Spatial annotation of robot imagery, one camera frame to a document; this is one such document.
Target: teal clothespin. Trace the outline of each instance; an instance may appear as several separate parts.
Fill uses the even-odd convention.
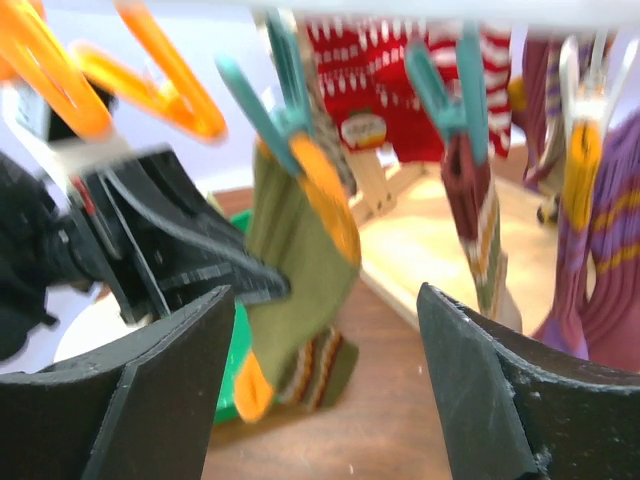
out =
[[[445,144],[449,143],[453,134],[466,131],[471,141],[473,159],[477,165],[481,165],[487,160],[489,121],[484,65],[475,26],[464,26],[456,46],[456,60],[462,89],[461,103],[449,98],[424,43],[414,43],[407,48],[405,67],[413,89]]]
[[[289,148],[289,138],[300,131],[314,137],[302,59],[293,32],[284,25],[277,11],[267,14],[266,23],[273,60],[285,100],[284,109],[269,115],[240,67],[231,57],[217,55],[216,67],[225,85],[271,153],[291,175],[299,176],[304,172]]]

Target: orange clothespin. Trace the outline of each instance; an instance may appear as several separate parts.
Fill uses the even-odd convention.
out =
[[[101,88],[159,116],[204,141],[226,132],[218,107],[144,5],[116,3],[127,28],[167,76],[156,85],[86,43],[70,53],[84,74]]]
[[[111,131],[111,114],[44,23],[39,0],[0,0],[0,82],[22,79],[81,137]]]

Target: plastic clothespin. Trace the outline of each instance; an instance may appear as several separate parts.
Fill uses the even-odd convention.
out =
[[[40,1],[0,1],[0,81],[22,79],[79,136],[104,137],[108,108],[43,19]]]
[[[108,54],[74,42],[71,54],[84,74],[103,89],[121,96],[204,141],[226,132],[224,117],[207,91],[142,4],[116,3],[120,18],[167,76],[156,85]]]
[[[456,46],[462,101],[452,101],[438,69],[429,58],[423,42],[411,44],[405,54],[405,67],[413,89],[440,132],[445,145],[452,135],[467,131],[473,159],[477,165],[487,160],[489,119],[484,65],[478,29],[465,24]]]
[[[267,13],[266,25],[285,101],[284,109],[270,115],[231,57],[216,56],[216,67],[227,88],[274,157],[289,174],[299,176],[304,172],[291,151],[289,139],[299,132],[314,137],[311,105],[300,50],[293,32],[285,26],[277,11]]]
[[[605,82],[609,82],[605,72],[602,71],[605,45],[606,32],[598,32],[594,43],[591,66],[582,86],[580,86],[577,39],[573,36],[567,38],[560,50],[560,93],[567,147],[569,146],[573,127],[576,121],[579,120],[597,122],[600,138],[605,138],[613,116],[613,110],[620,100],[625,82],[635,62],[639,42],[634,39],[627,45],[620,70],[611,83],[609,92],[606,91],[605,85]]]

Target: wooden stand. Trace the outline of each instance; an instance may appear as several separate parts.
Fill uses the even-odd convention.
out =
[[[373,152],[348,161],[361,188],[351,208],[360,226],[362,279],[416,328],[423,282],[477,309],[439,167],[396,165],[385,172]],[[502,246],[509,255],[507,285],[522,313],[523,333],[529,335],[553,299],[556,230],[536,222],[542,197],[497,177],[496,188]],[[590,277],[592,284],[593,269]]]

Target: sock toe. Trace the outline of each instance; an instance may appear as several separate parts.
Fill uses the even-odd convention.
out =
[[[235,379],[233,397],[238,414],[250,423],[264,417],[273,403],[275,390],[264,378],[253,352],[249,353]]]

